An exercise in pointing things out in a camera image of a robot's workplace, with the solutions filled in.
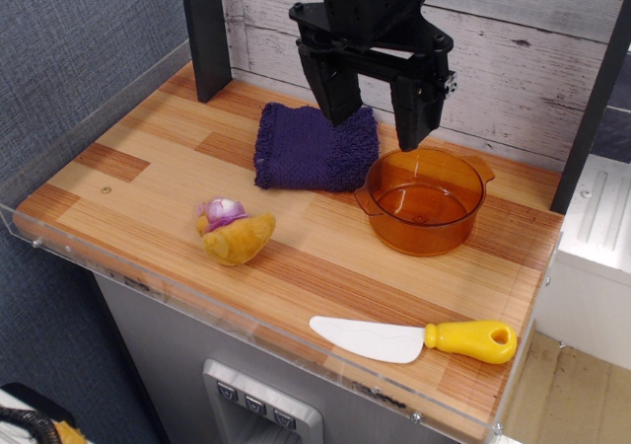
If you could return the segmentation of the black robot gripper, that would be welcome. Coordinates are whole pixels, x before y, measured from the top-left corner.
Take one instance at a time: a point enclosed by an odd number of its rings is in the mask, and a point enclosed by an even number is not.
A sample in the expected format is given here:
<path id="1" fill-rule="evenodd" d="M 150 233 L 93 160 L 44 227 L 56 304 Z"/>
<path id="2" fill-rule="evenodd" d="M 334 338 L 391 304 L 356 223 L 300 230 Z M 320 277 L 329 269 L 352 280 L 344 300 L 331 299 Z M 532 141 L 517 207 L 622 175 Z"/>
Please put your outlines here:
<path id="1" fill-rule="evenodd" d="M 456 90 L 453 39 L 422 15 L 425 0 L 295 3 L 303 71 L 323 115 L 340 125 L 362 105 L 359 78 L 391 82 L 399 148 L 409 152 L 440 126 Z"/>

